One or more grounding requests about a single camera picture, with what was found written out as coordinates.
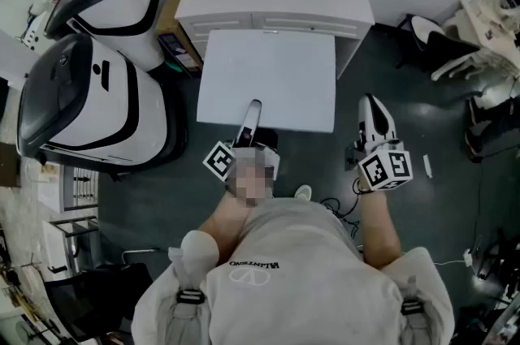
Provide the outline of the person's left forearm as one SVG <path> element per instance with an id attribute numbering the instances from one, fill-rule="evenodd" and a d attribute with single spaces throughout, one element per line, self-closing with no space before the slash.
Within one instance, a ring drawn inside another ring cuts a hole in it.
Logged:
<path id="1" fill-rule="evenodd" d="M 216 242 L 219 264 L 228 261 L 235 251 L 252 210 L 250 205 L 225 192 L 214 212 L 198 228 Z"/>

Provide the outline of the black equipment bag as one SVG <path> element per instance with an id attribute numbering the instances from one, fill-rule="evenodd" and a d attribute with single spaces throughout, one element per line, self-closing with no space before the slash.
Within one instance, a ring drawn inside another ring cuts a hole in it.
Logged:
<path id="1" fill-rule="evenodd" d="M 512 93 L 500 104 L 483 108 L 478 106 L 474 97 L 466 101 L 469 115 L 464 131 L 464 141 L 469 151 L 469 159 L 480 163 L 484 146 L 500 138 L 506 132 L 520 130 L 520 93 Z"/>

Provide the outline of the white and black robot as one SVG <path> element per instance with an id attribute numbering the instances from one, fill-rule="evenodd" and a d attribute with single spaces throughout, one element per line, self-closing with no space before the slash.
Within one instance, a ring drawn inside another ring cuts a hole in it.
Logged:
<path id="1" fill-rule="evenodd" d="M 155 34 L 161 0 L 58 0 L 44 34 L 58 40 L 64 28 L 89 34 L 143 71 L 164 63 Z"/>
<path id="2" fill-rule="evenodd" d="M 55 42 L 32 65 L 19 100 L 20 155 L 118 175 L 179 158 L 188 143 L 182 93 L 86 34 Z"/>

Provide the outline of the person's light grey shirt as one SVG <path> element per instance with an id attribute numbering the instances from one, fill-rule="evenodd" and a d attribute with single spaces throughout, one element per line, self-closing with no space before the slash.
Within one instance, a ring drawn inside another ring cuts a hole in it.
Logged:
<path id="1" fill-rule="evenodd" d="M 253 207 L 228 261 L 188 232 L 138 300 L 135 345 L 449 345 L 453 308 L 425 248 L 378 270 L 318 203 Z"/>

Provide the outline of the black office chair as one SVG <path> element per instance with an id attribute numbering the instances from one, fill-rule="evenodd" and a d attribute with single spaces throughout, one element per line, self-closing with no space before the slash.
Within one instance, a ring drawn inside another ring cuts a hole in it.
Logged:
<path id="1" fill-rule="evenodd" d="M 131 321 L 138 300 L 152 284 L 143 263 L 102 265 L 61 280 L 45 282 L 56 317 L 78 342 L 117 331 Z"/>

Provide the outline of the black and white chair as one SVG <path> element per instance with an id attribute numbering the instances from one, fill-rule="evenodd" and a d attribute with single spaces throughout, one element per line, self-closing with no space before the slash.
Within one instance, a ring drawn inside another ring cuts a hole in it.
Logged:
<path id="1" fill-rule="evenodd" d="M 449 36 L 432 19 L 406 14 L 397 25 L 394 37 L 401 51 L 401 61 L 396 69 L 417 63 L 424 71 L 435 71 L 445 63 L 465 57 L 480 47 Z"/>

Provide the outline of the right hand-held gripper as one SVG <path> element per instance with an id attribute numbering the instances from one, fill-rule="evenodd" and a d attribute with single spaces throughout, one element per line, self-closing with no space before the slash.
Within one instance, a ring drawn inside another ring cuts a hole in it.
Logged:
<path id="1" fill-rule="evenodd" d="M 359 102 L 359 136 L 345 150 L 345 169 L 358 168 L 370 191 L 392 190 L 413 178 L 410 152 L 397 138 L 393 117 L 371 94 Z"/>

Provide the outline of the brown cardboard box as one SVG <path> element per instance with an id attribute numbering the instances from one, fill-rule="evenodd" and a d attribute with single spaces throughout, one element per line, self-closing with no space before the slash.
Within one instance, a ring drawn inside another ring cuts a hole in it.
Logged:
<path id="1" fill-rule="evenodd" d="M 193 46 L 176 12 L 181 0 L 165 0 L 158 22 L 156 36 L 169 61 L 188 77 L 202 76 L 203 61 Z"/>

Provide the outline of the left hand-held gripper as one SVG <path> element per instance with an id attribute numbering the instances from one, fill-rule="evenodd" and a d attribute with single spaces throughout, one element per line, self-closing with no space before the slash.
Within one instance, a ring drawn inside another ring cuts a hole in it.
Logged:
<path id="1" fill-rule="evenodd" d="M 234 140 L 218 141 L 206 155 L 202 164 L 220 181 L 225 182 L 236 166 L 236 160 L 250 160 L 267 170 L 267 176 L 276 181 L 280 156 L 278 154 L 278 134 L 268 128 L 258 128 L 262 103 L 253 99 L 249 103 L 239 136 L 253 136 L 250 146 L 239 147 Z"/>

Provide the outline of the white metal-frame side table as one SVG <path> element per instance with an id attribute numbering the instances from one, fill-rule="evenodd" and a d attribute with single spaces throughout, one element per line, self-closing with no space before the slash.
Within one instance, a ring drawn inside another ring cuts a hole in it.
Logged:
<path id="1" fill-rule="evenodd" d="M 70 278 L 80 272 L 80 237 L 98 232 L 98 217 L 89 215 L 43 221 L 42 230 L 47 256 L 46 268 L 51 274 L 51 279 Z"/>

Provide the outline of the white ornate dressing table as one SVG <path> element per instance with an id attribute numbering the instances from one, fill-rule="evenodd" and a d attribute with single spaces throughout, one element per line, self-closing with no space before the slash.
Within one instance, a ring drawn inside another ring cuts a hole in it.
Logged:
<path id="1" fill-rule="evenodd" d="M 473 66 L 466 78 L 487 68 L 506 79 L 520 77 L 520 0 L 460 0 L 460 8 L 442 24 L 444 32 L 477 46 L 477 50 L 445 63 L 431 74 L 437 81 Z"/>

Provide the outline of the person's right forearm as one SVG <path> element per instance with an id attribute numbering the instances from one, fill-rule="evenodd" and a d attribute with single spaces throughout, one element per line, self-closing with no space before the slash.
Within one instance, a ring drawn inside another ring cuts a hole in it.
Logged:
<path id="1" fill-rule="evenodd" d="M 358 191 L 361 193 L 363 259 L 381 270 L 401 257 L 401 242 L 389 213 L 385 192 L 369 192 L 368 182 L 362 175 Z"/>

